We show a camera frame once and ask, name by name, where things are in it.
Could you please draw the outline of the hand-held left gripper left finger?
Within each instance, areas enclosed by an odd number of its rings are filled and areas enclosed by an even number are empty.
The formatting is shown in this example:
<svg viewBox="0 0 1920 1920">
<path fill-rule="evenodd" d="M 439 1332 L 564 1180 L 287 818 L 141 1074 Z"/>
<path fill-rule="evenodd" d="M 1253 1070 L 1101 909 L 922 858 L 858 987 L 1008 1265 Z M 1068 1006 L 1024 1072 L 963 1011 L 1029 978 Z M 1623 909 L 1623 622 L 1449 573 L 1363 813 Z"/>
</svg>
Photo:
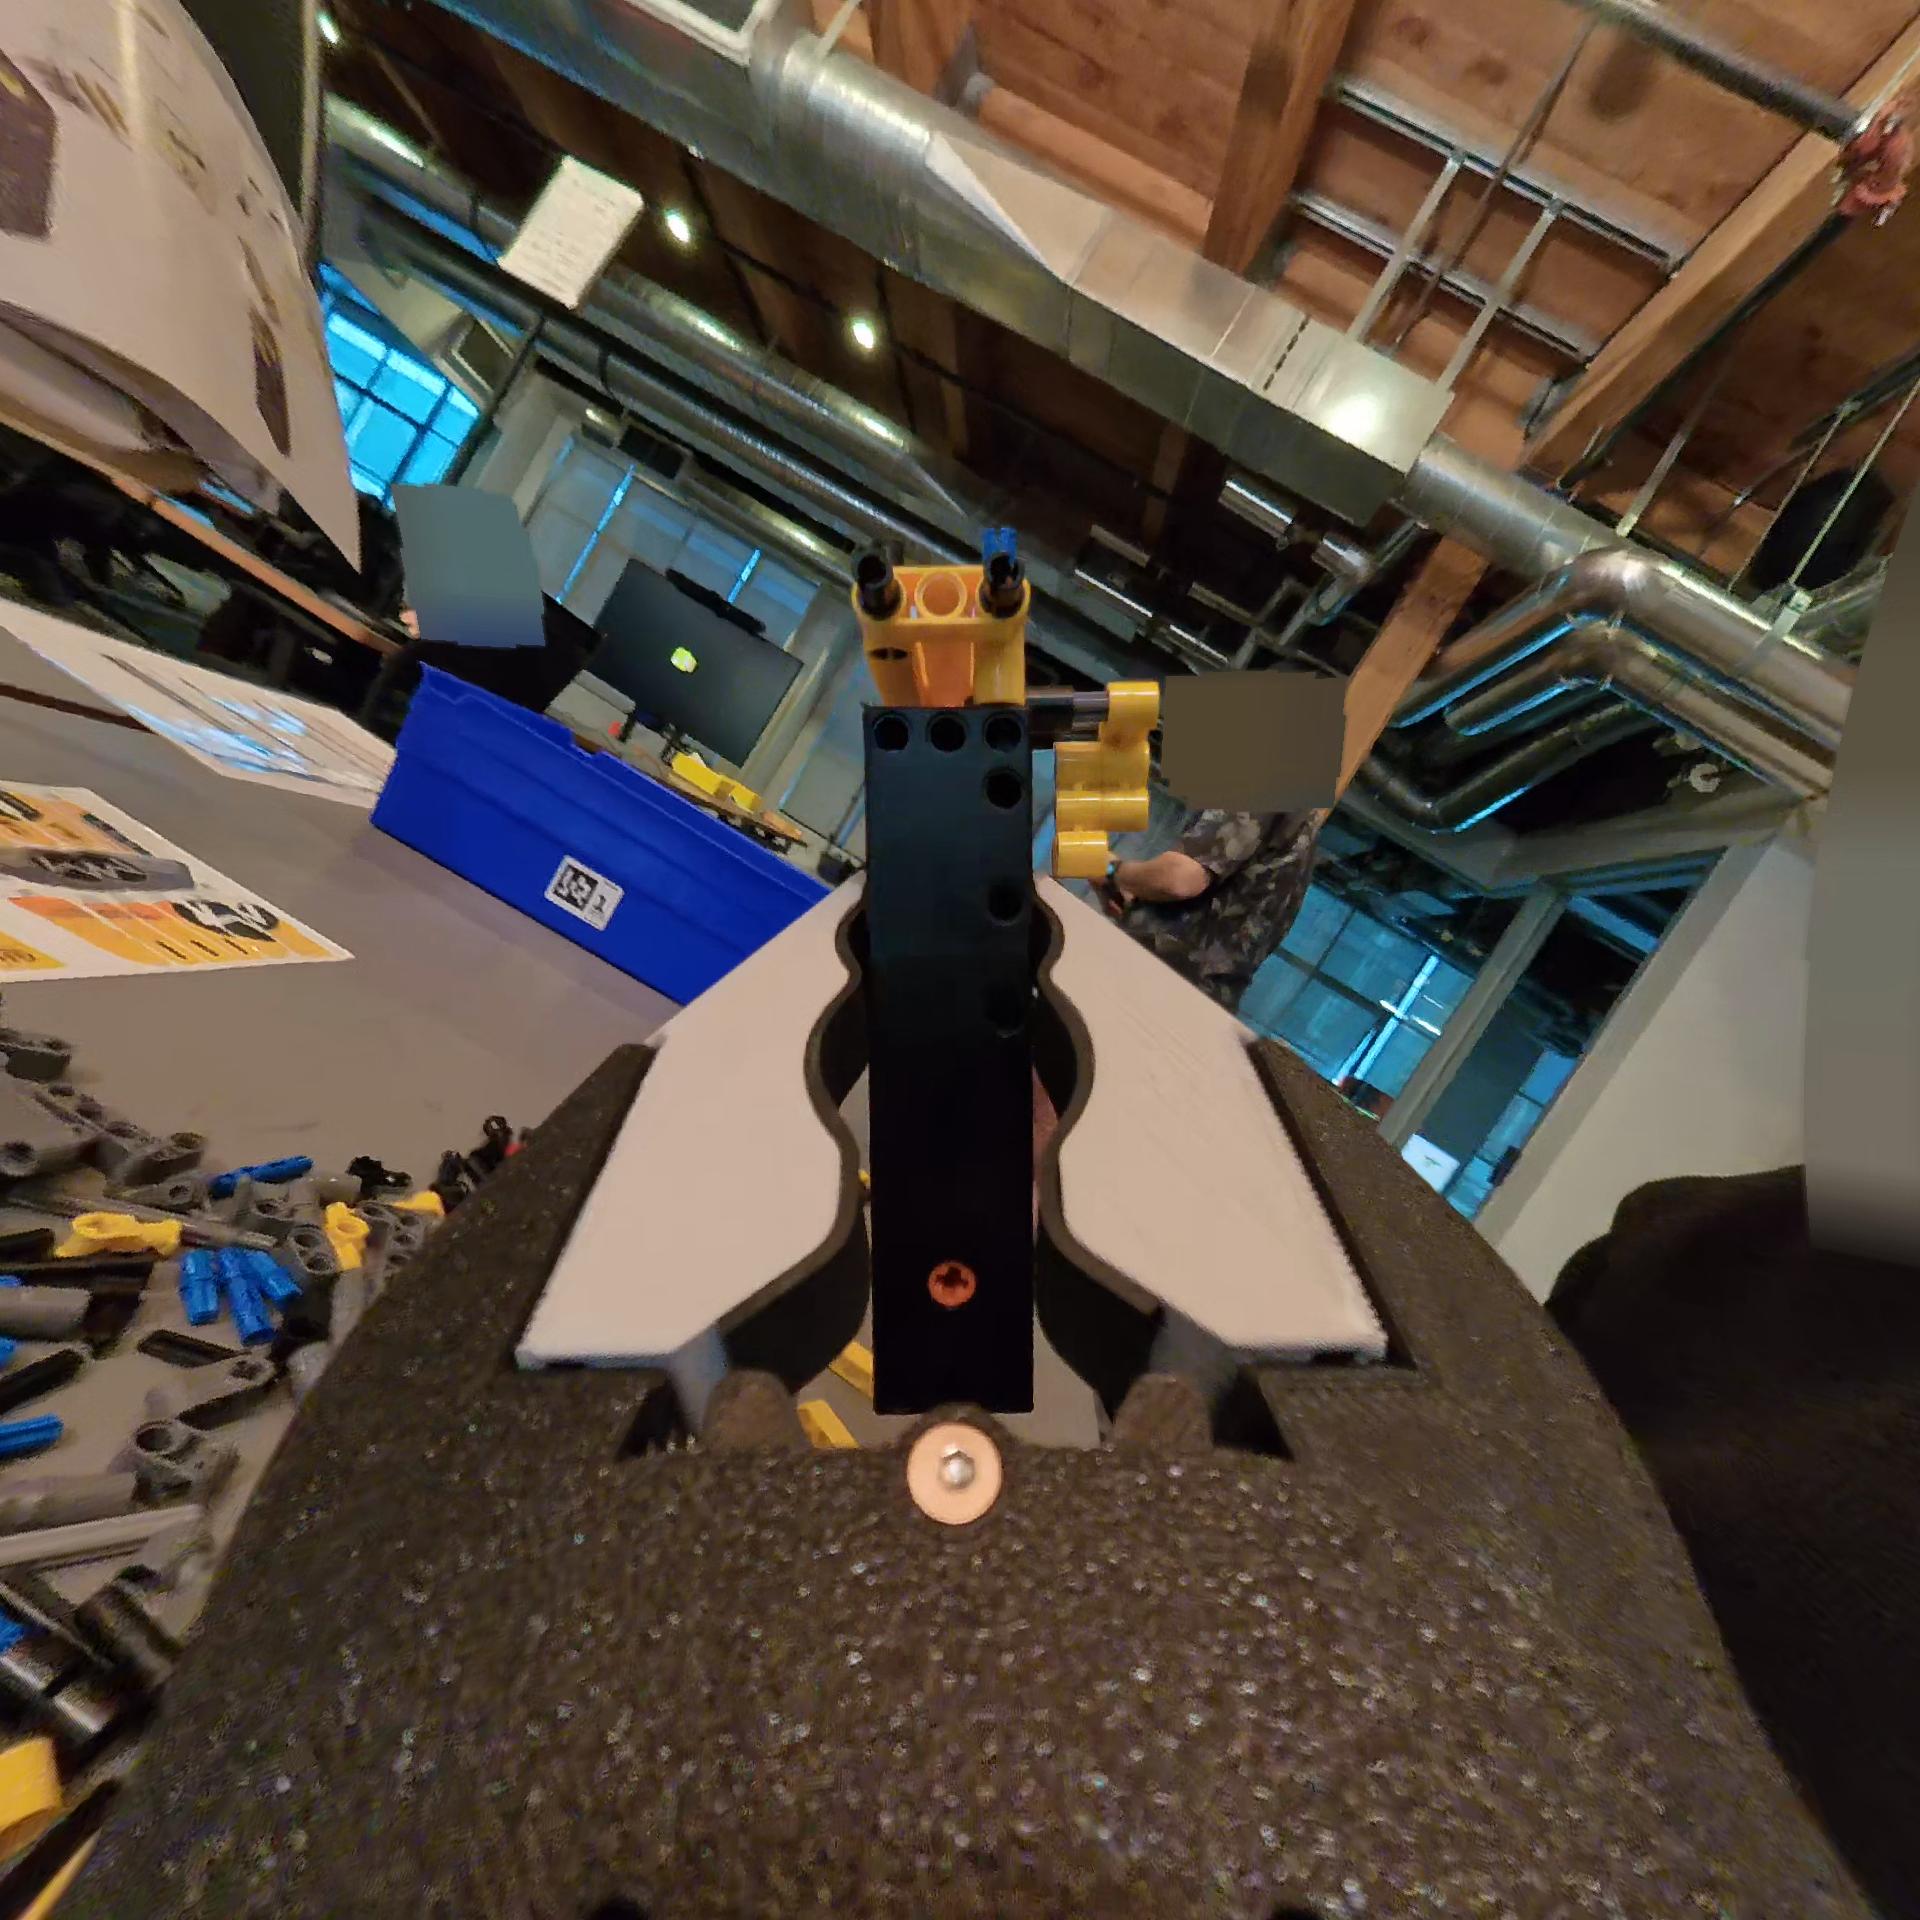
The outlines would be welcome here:
<svg viewBox="0 0 1920 1920">
<path fill-rule="evenodd" d="M 867 884 L 686 1003 L 519 1339 L 524 1373 L 655 1368 L 689 1419 L 727 1373 L 808 1390 L 870 1310 Z"/>
</svg>

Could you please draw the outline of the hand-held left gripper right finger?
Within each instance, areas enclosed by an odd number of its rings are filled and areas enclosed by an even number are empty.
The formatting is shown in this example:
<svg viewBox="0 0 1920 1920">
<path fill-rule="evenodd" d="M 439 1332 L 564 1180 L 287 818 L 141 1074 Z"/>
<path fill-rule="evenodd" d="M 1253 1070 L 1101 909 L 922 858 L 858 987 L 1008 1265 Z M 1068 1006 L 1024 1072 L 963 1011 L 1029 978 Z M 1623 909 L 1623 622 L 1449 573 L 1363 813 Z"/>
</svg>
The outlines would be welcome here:
<svg viewBox="0 0 1920 1920">
<path fill-rule="evenodd" d="M 1159 1373 L 1222 1414 L 1254 1368 L 1375 1368 L 1379 1312 L 1254 1035 L 1035 880 L 1039 1327 L 1102 1425 Z"/>
</svg>

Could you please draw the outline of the black and yellow toy assembly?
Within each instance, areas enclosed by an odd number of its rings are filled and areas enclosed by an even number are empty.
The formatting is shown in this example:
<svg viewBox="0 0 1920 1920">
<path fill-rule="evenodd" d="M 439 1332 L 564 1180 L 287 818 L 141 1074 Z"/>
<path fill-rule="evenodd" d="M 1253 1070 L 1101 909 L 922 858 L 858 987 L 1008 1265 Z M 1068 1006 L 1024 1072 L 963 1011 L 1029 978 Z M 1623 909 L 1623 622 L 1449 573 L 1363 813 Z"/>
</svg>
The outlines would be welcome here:
<svg viewBox="0 0 1920 1920">
<path fill-rule="evenodd" d="M 867 742 L 867 995 L 875 1407 L 1035 1407 L 1035 750 L 1054 867 L 1102 880 L 1153 818 L 1159 681 L 1024 681 L 1016 534 L 981 563 L 857 563 Z"/>
</svg>

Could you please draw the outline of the blue plastic bin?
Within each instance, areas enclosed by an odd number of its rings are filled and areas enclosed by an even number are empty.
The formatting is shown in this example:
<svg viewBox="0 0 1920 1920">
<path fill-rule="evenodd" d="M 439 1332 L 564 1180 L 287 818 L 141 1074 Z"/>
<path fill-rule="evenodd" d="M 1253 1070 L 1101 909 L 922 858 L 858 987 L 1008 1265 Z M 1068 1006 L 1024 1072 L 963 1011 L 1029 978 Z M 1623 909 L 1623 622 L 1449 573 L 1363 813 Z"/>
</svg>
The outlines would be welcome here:
<svg viewBox="0 0 1920 1920">
<path fill-rule="evenodd" d="M 674 1003 L 828 890 L 560 720 L 424 670 L 373 827 Z"/>
</svg>

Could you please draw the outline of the black computer monitor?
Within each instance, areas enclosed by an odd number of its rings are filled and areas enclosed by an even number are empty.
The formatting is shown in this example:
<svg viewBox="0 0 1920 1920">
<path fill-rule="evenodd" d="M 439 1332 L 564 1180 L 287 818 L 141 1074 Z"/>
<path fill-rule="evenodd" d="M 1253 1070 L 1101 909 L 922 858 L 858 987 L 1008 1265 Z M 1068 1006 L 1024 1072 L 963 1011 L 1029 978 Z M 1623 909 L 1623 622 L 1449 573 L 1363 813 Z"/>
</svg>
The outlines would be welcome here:
<svg viewBox="0 0 1920 1920">
<path fill-rule="evenodd" d="M 746 769 L 804 680 L 804 658 L 706 588 L 650 563 L 624 563 L 591 625 L 591 689 L 638 727 Z"/>
</svg>

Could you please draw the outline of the pile of grey blue toy pieces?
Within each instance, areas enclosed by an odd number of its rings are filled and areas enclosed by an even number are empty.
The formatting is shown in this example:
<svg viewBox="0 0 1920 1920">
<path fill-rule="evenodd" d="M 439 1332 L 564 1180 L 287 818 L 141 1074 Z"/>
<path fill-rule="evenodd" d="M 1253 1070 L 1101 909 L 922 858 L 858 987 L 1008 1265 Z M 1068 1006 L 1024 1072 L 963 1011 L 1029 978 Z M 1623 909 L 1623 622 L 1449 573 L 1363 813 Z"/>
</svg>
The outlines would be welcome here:
<svg viewBox="0 0 1920 1920">
<path fill-rule="evenodd" d="M 222 1162 L 3 1025 L 3 1916 L 80 1875 L 329 1360 L 527 1139 Z"/>
</svg>

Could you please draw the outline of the orange printed instruction sheet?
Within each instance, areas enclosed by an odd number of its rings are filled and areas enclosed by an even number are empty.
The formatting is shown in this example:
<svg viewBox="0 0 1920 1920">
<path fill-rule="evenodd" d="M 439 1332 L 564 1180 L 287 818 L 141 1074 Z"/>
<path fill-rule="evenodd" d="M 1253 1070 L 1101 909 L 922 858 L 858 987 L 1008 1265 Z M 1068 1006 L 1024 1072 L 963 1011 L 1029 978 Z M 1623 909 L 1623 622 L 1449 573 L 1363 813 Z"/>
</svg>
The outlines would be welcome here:
<svg viewBox="0 0 1920 1920">
<path fill-rule="evenodd" d="M 3 787 L 3 984 L 342 965 L 351 951 L 83 787 Z"/>
</svg>

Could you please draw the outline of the white printed instruction sheet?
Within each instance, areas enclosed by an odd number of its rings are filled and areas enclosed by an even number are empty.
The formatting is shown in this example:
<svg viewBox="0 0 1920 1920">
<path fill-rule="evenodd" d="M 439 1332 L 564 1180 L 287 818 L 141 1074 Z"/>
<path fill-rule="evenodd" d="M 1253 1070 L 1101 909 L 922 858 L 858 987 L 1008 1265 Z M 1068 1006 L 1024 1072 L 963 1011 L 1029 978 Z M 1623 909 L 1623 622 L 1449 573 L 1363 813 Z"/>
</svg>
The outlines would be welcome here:
<svg viewBox="0 0 1920 1920">
<path fill-rule="evenodd" d="M 110 708 L 225 780 L 373 809 L 398 750 L 333 708 L 3 600 L 3 681 Z"/>
</svg>

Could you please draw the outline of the white hanging ceiling sign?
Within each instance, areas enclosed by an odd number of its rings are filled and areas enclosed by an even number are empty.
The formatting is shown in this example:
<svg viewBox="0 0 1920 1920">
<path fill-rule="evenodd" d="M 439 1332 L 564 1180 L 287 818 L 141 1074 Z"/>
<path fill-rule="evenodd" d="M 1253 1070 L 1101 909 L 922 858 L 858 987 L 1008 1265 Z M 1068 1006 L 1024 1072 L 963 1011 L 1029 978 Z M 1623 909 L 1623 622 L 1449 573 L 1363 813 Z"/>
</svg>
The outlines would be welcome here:
<svg viewBox="0 0 1920 1920">
<path fill-rule="evenodd" d="M 564 154 L 497 264 L 578 310 L 645 209 L 645 193 Z"/>
</svg>

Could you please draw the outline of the open instruction booklet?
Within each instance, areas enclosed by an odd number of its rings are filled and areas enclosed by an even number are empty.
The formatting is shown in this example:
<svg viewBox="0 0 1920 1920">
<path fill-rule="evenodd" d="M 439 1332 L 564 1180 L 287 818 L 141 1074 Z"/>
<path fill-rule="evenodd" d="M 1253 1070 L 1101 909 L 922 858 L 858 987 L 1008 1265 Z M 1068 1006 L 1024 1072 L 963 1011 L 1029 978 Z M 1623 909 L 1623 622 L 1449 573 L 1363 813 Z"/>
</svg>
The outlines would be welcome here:
<svg viewBox="0 0 1920 1920">
<path fill-rule="evenodd" d="M 151 489 L 360 507 L 314 288 L 318 2 L 3 2 L 3 426 Z"/>
</svg>

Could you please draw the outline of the silver ventilation duct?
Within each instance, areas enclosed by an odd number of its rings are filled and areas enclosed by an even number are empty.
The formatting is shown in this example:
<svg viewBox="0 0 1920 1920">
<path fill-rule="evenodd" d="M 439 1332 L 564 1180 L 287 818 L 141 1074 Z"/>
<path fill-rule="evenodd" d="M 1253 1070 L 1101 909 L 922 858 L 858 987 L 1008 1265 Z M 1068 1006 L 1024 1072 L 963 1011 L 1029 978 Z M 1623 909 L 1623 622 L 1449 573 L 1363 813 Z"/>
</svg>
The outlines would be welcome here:
<svg viewBox="0 0 1920 1920">
<path fill-rule="evenodd" d="M 1739 686 L 1812 748 L 1840 746 L 1849 661 L 1452 442 L 1439 384 L 845 57 L 804 16 L 755 10 L 749 84 L 775 187 L 804 191 L 812 217 L 1335 517 L 1401 507 L 1538 579 L 1510 607 L 1520 636 L 1598 612 L 1683 686 Z"/>
</svg>

